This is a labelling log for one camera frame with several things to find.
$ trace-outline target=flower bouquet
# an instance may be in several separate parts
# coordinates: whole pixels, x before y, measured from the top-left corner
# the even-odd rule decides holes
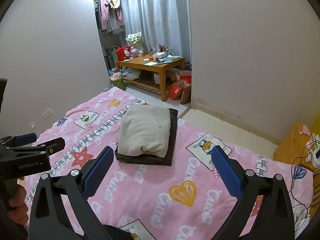
[[[142,42],[141,32],[129,34],[126,40],[129,42],[130,46],[134,47],[135,49],[139,49]]]

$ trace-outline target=folded beige clothing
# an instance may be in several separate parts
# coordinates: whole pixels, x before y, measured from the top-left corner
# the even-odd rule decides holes
[[[158,106],[130,106],[121,120],[118,153],[152,154],[164,158],[168,150],[170,111]]]

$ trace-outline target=black cable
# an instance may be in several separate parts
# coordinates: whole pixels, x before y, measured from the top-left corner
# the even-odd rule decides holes
[[[313,207],[315,207],[316,205],[318,205],[318,204],[314,204],[314,205],[308,206],[307,209],[313,208]],[[301,214],[298,216],[297,221],[294,222],[294,225],[296,225],[296,223],[298,222],[300,216],[303,214],[303,212],[304,212],[305,210],[306,210],[306,209],[304,209],[304,210],[301,212]],[[303,227],[304,223],[306,222],[306,218],[308,218],[308,213],[309,213],[309,211],[307,211],[307,213],[306,213],[306,215],[305,215],[305,217],[304,217],[304,222],[302,223],[302,225],[301,225],[296,231],[298,231],[300,228]]]
[[[306,146],[303,148],[301,157],[296,157],[296,158],[294,159],[292,165],[291,165],[291,177],[292,177],[292,180],[291,180],[291,188],[290,188],[289,193],[291,192],[292,198],[293,198],[296,202],[299,203],[298,205],[295,205],[294,207],[300,206],[300,205],[303,205],[303,206],[305,207],[305,209],[304,209],[304,210],[301,212],[301,214],[298,216],[297,220],[294,222],[294,225],[296,225],[296,223],[298,222],[300,216],[304,213],[305,210],[307,210],[306,216],[305,216],[305,218],[304,218],[304,219],[306,219],[306,218],[308,217],[308,208],[311,208],[311,207],[313,207],[313,206],[307,207],[305,204],[301,203],[299,200],[297,200],[297,199],[293,196],[292,189],[293,189],[293,187],[294,187],[295,178],[293,177],[292,168],[293,168],[293,165],[294,165],[294,162],[296,161],[296,159],[299,159],[299,158],[300,158],[299,165],[296,165],[296,166],[300,166],[302,159],[305,158],[305,157],[307,157],[307,156],[303,156],[304,150],[306,149],[307,146],[309,146],[309,145],[312,145],[312,146],[313,146],[313,144],[315,144],[315,143],[320,143],[320,141],[316,140],[316,141],[313,141],[312,143],[306,144]],[[305,221],[306,221],[306,220],[304,220],[304,222],[302,223],[302,225],[301,225],[296,231],[298,231],[298,230],[304,225]]]

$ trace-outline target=blue gripper pad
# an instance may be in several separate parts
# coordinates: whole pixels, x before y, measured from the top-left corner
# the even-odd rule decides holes
[[[14,141],[16,147],[23,146],[26,144],[34,143],[37,140],[37,135],[35,133],[28,133],[24,135],[17,136]]]
[[[83,181],[82,195],[84,199],[92,197],[97,192],[102,180],[113,163],[114,153],[109,146],[105,147],[95,159],[96,163]]]
[[[223,152],[220,146],[215,146],[211,152],[211,160],[217,169],[229,194],[239,201],[243,195],[242,181],[229,162],[229,157]]]

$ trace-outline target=folded black clothing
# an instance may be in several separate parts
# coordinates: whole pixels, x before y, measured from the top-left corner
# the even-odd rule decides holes
[[[164,158],[161,158],[155,155],[149,155],[149,154],[142,154],[139,156],[126,156],[118,153],[118,147],[117,147],[115,150],[115,155],[117,160],[121,163],[171,166],[174,146],[176,144],[178,111],[172,108],[169,108],[169,111],[170,111],[171,126],[170,126],[168,150]]]

